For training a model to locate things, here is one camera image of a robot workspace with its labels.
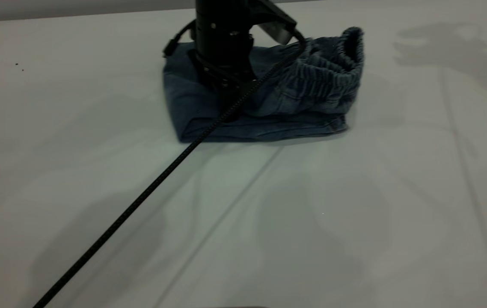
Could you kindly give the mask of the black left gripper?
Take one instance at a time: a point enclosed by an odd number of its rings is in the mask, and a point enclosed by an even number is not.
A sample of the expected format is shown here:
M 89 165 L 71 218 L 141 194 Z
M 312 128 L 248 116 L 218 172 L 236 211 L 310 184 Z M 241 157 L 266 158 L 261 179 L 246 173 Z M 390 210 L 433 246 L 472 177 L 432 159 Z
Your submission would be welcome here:
M 199 82 L 219 91 L 220 115 L 224 115 L 231 107 L 233 109 L 231 121 L 237 121 L 243 113 L 243 103 L 239 101 L 245 94 L 245 88 L 257 82 L 257 76 L 250 62 L 246 60 L 243 64 L 214 64 L 202 57 L 195 49 L 191 49 L 187 56 L 194 65 Z

